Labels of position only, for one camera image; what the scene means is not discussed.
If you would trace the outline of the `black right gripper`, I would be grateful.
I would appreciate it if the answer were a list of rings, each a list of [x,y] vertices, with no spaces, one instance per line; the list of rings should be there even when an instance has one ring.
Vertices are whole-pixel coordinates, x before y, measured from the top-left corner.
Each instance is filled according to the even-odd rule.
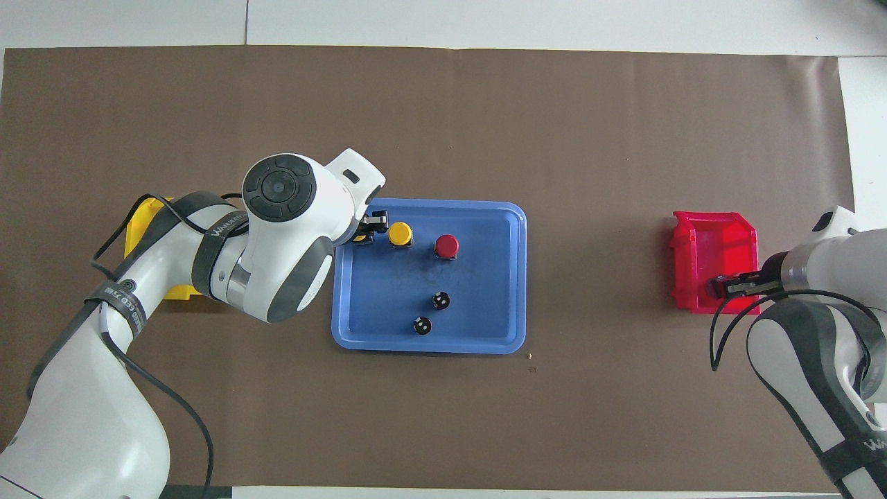
[[[723,278],[720,290],[725,298],[740,296],[757,296],[761,293],[761,286],[756,282],[763,280],[764,292],[779,292],[784,290],[782,283],[782,266],[788,256],[786,252],[779,252],[767,258],[760,272],[742,272]]]

